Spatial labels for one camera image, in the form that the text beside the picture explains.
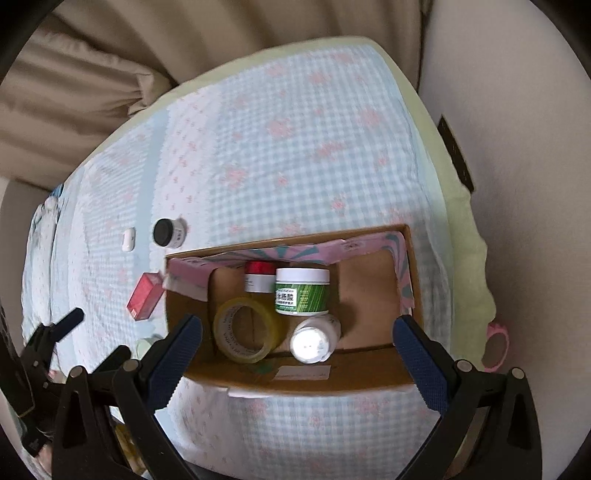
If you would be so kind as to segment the pale green glass jar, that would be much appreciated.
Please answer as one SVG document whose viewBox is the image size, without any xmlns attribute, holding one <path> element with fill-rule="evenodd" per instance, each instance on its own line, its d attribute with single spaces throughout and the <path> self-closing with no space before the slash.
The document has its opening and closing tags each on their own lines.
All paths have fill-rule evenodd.
<svg viewBox="0 0 591 480">
<path fill-rule="evenodd" d="M 149 349 L 159 340 L 158 336 L 140 338 L 135 345 L 135 357 L 141 360 Z"/>
</svg>

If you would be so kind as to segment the red rectangular box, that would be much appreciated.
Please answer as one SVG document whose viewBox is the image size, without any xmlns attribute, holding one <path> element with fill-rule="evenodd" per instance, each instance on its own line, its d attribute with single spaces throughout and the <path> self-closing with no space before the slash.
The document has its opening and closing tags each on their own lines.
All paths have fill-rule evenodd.
<svg viewBox="0 0 591 480">
<path fill-rule="evenodd" d="M 139 277 L 126 305 L 131 318 L 135 321 L 147 320 L 158 304 L 163 292 L 163 277 L 159 272 L 143 273 Z"/>
</svg>

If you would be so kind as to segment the white earbud case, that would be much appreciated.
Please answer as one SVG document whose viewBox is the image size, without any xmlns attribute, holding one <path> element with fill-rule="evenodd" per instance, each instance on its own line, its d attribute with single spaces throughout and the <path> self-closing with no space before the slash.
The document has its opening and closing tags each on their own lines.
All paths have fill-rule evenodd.
<svg viewBox="0 0 591 480">
<path fill-rule="evenodd" d="M 135 228 L 130 227 L 124 230 L 121 249 L 123 252 L 131 252 L 135 247 Z"/>
</svg>

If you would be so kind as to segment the black lid white jar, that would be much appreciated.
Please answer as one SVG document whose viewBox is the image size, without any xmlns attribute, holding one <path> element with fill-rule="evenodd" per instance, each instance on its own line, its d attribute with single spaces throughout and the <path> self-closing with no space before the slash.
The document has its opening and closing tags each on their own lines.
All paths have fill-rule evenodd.
<svg viewBox="0 0 591 480">
<path fill-rule="evenodd" d="M 152 238 L 156 245 L 176 249 L 183 245 L 186 237 L 186 224 L 182 219 L 161 218 L 152 229 Z"/>
</svg>

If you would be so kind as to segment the red lid silver jar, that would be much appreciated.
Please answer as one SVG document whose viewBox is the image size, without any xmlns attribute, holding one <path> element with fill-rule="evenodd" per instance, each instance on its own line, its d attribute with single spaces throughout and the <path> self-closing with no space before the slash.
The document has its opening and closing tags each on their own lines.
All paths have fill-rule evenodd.
<svg viewBox="0 0 591 480">
<path fill-rule="evenodd" d="M 245 263 L 245 291 L 270 294 L 276 289 L 276 264 L 267 261 Z"/>
</svg>

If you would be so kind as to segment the green white cream jar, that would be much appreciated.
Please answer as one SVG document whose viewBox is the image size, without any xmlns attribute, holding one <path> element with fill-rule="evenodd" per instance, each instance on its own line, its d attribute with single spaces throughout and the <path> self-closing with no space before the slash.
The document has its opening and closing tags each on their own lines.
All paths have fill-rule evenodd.
<svg viewBox="0 0 591 480">
<path fill-rule="evenodd" d="M 281 315 L 298 317 L 328 313 L 330 285 L 328 269 L 277 269 L 274 310 Z"/>
</svg>

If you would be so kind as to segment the pale green mattress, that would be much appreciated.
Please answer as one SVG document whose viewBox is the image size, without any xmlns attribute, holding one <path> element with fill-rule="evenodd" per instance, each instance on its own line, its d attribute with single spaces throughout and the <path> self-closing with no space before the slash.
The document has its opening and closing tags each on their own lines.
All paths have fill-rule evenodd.
<svg viewBox="0 0 591 480">
<path fill-rule="evenodd" d="M 187 250 L 405 223 L 428 332 L 479 361 L 495 306 L 467 189 L 406 76 L 374 41 L 279 47 L 187 81 L 85 163 L 70 225 L 74 359 L 165 331 L 125 304 L 165 253 L 149 233 L 183 219 Z M 125 229 L 135 247 L 123 252 Z"/>
</svg>

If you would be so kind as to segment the crumpled light blue blanket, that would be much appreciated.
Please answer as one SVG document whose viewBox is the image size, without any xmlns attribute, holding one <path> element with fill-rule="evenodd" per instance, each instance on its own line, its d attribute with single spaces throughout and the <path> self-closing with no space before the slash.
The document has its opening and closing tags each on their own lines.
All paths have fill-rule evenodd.
<svg viewBox="0 0 591 480">
<path fill-rule="evenodd" d="M 60 217 L 59 199 L 63 184 L 58 185 L 40 204 L 33 216 L 27 244 L 30 290 L 36 295 L 47 294 L 50 286 L 50 264 L 57 224 Z"/>
</svg>

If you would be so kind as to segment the yellow tape roll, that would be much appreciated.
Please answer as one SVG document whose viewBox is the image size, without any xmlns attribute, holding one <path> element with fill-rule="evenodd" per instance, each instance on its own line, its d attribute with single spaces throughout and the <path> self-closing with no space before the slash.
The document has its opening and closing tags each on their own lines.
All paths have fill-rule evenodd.
<svg viewBox="0 0 591 480">
<path fill-rule="evenodd" d="M 254 364 L 280 346 L 284 332 L 280 320 L 266 305 L 240 297 L 217 309 L 213 336 L 218 350 L 230 361 Z"/>
</svg>

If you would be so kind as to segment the cardboard box with pink lining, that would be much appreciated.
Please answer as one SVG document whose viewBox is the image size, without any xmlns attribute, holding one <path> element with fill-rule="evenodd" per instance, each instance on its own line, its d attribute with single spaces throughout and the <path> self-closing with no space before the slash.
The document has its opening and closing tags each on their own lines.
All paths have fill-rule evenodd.
<svg viewBox="0 0 591 480">
<path fill-rule="evenodd" d="M 345 394 L 411 383 L 394 321 L 422 301 L 406 225 L 170 255 L 170 326 L 201 321 L 187 376 L 263 394 Z"/>
</svg>

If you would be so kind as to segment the white pill bottle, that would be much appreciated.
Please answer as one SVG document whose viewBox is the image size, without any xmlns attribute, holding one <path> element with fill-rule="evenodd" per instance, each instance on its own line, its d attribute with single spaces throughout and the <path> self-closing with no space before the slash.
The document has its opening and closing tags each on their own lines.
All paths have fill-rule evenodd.
<svg viewBox="0 0 591 480">
<path fill-rule="evenodd" d="M 341 336 L 341 322 L 335 316 L 315 315 L 294 329 L 290 337 L 290 353 L 304 364 L 322 363 L 335 352 Z"/>
</svg>

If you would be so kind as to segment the beige curtain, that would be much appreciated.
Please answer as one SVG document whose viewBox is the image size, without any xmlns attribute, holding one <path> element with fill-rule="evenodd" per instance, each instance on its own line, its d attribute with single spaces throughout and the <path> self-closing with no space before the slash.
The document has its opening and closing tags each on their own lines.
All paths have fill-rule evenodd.
<svg viewBox="0 0 591 480">
<path fill-rule="evenodd" d="M 1 174 L 50 189 L 175 86 L 257 51 L 362 36 L 412 81 L 428 1 L 5 1 Z"/>
</svg>

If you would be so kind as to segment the blue pink checkered bedsheet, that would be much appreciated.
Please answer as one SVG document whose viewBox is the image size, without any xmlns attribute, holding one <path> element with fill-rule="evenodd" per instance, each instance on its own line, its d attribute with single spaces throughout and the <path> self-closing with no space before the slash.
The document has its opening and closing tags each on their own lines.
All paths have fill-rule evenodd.
<svg viewBox="0 0 591 480">
<path fill-rule="evenodd" d="M 125 305 L 163 267 L 151 230 L 169 217 L 186 222 L 186 250 L 405 223 L 427 331 L 448 341 L 453 254 L 431 124 L 405 75 L 359 39 L 267 50 L 177 87 L 37 208 L 24 335 L 83 309 L 53 359 L 68 370 L 163 334 L 162 309 L 138 325 Z M 236 398 L 190 380 L 157 418 L 185 460 L 245 479 L 393 478 L 435 421 L 413 387 Z"/>
</svg>

